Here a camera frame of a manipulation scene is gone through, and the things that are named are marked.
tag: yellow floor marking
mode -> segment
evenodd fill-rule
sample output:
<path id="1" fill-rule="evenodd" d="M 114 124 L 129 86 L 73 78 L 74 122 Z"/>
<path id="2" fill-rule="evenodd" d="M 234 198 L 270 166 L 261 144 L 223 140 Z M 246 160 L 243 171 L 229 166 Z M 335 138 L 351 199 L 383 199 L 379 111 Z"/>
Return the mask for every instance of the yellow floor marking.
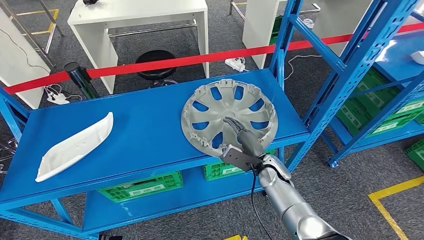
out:
<path id="1" fill-rule="evenodd" d="M 379 200 L 390 195 L 405 191 L 407 189 L 416 187 L 422 183 L 424 183 L 424 176 L 420 176 L 412 180 L 396 184 L 394 186 L 370 193 L 368 195 L 369 199 L 371 199 L 372 203 L 375 205 L 375 207 L 377 207 L 377 209 L 380 211 L 380 213 L 383 215 L 388 224 L 391 226 L 391 228 L 401 240 L 408 240 L 408 237 L 405 235 L 404 231 L 402 231 L 402 229 L 399 227 L 399 225 L 396 223 L 396 221 L 393 219 L 393 217 L 385 209 L 385 207 Z"/>
<path id="2" fill-rule="evenodd" d="M 59 9 L 55 8 L 55 9 L 50 9 L 48 10 L 49 12 L 53 13 L 52 17 L 54 20 L 56 20 L 58 18 L 58 14 L 59 14 Z M 16 14 L 16 16 L 24 16 L 24 15 L 30 15 L 30 14 L 42 14 L 45 13 L 45 11 L 31 11 L 31 12 L 23 12 L 23 13 L 18 13 Z M 50 22 L 50 25 L 48 27 L 47 31 L 36 31 L 36 32 L 31 32 L 31 35 L 38 35 L 38 34 L 49 34 L 52 32 L 53 30 L 53 22 Z"/>

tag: blue shelf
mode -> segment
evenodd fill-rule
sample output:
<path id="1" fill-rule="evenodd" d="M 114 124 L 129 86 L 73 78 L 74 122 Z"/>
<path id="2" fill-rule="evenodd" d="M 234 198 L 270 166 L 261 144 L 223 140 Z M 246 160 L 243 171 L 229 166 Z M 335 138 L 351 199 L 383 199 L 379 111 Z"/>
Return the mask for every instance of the blue shelf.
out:
<path id="1" fill-rule="evenodd" d="M 411 54 L 422 51 L 424 31 L 395 36 L 375 60 L 374 67 L 392 82 L 415 77 L 424 71 Z"/>
<path id="2" fill-rule="evenodd" d="M 114 203 L 97 191 L 87 193 L 83 231 L 97 233 L 140 221 L 196 208 L 251 192 L 252 172 L 206 181 L 201 166 L 182 171 L 183 187 Z M 256 182 L 255 191 L 262 188 Z"/>
<path id="3" fill-rule="evenodd" d="M 352 140 L 352 135 L 345 128 L 339 118 L 334 117 L 330 121 L 329 126 L 344 145 L 348 144 L 348 142 Z M 366 137 L 360 141 L 355 148 L 350 151 L 350 153 L 406 139 L 423 133 L 424 125 L 421 125 L 416 121 L 411 121 L 401 128 Z"/>
<path id="4" fill-rule="evenodd" d="M 280 127 L 271 148 L 308 138 L 309 131 L 269 69 L 225 78 L 254 84 L 273 102 Z M 220 79 L 212 77 L 31 111 L 0 189 L 0 206 L 11 202 L 7 207 L 23 206 L 216 162 L 216 158 L 201 153 L 186 140 L 181 111 L 199 86 Z M 108 112 L 113 112 L 113 129 L 101 145 L 65 171 L 35 182 L 41 158 L 49 148 Z"/>

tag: white desk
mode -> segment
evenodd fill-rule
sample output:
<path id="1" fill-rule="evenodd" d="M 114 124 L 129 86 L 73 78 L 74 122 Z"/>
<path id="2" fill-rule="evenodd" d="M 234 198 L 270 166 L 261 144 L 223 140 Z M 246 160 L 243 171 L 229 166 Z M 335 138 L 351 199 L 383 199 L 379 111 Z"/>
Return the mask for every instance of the white desk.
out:
<path id="1" fill-rule="evenodd" d="M 78 0 L 67 23 L 93 66 L 105 68 L 118 63 L 107 29 L 184 20 L 197 21 L 199 52 L 208 54 L 208 6 L 205 0 L 100 0 L 93 5 Z M 203 63 L 203 68 L 208 78 L 209 63 Z M 101 80 L 112 94 L 115 76 L 101 77 Z"/>
<path id="2" fill-rule="evenodd" d="M 0 29 L 10 36 L 9 38 L 0 31 L 0 81 L 6 86 L 12 86 L 50 74 L 50 68 L 1 8 Z M 43 90 L 43 87 L 38 87 L 18 92 L 16 95 L 32 109 L 37 109 L 43 96 Z"/>

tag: black cable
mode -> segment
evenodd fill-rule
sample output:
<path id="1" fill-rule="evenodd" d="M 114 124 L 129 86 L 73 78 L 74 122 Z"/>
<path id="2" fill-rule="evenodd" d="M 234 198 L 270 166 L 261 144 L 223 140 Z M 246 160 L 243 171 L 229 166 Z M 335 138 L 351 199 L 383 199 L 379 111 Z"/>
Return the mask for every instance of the black cable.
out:
<path id="1" fill-rule="evenodd" d="M 252 202 L 252 207 L 253 207 L 254 213 L 256 214 L 256 217 L 259 220 L 260 225 L 262 225 L 262 228 L 263 228 L 263 230 L 265 230 L 265 232 L 268 235 L 269 239 L 273 240 L 273 238 L 271 237 L 270 233 L 265 228 L 265 225 L 262 222 L 261 218 L 259 217 L 258 211 L 256 210 L 256 207 L 255 207 L 255 202 L 253 201 L 253 192 L 255 190 L 255 184 L 256 184 L 255 168 L 253 167 L 253 165 L 250 162 L 248 162 L 247 165 L 250 167 L 250 169 L 252 170 L 252 173 L 253 173 L 253 183 L 252 183 L 252 189 L 251 189 L 251 192 L 250 192 L 250 200 Z"/>
<path id="2" fill-rule="evenodd" d="M 15 44 L 16 46 L 18 46 L 18 48 L 20 48 L 21 50 L 22 50 L 22 52 L 25 54 L 25 57 L 26 57 L 26 64 L 28 64 L 28 66 L 30 66 L 30 67 L 38 67 L 38 68 L 42 68 L 42 69 L 44 69 L 48 74 L 50 74 L 50 71 L 48 71 L 47 69 L 45 69 L 44 67 L 42 67 L 42 66 L 39 66 L 39 65 L 31 65 L 30 64 L 30 60 L 28 59 L 28 54 L 27 54 L 27 52 L 21 47 L 21 46 L 19 46 L 13 39 L 12 39 L 12 37 L 7 33 L 7 32 L 5 32 L 5 31 L 3 31 L 3 29 L 1 29 L 0 28 L 0 31 L 2 31 L 4 34 L 6 34 L 8 37 L 9 37 L 9 39 L 12 41 L 12 43 L 13 44 Z"/>

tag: silver robotic arm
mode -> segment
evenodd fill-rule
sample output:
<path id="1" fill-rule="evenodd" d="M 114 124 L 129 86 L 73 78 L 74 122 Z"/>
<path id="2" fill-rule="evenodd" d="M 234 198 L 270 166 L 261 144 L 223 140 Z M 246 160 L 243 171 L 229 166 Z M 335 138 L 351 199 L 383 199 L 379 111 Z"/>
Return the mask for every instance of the silver robotic arm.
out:
<path id="1" fill-rule="evenodd" d="M 229 145 L 221 159 L 259 178 L 278 217 L 292 240 L 351 240 L 321 219 L 295 189 L 289 170 L 274 155 L 265 154 L 258 138 L 237 120 L 226 117 L 242 148 Z"/>

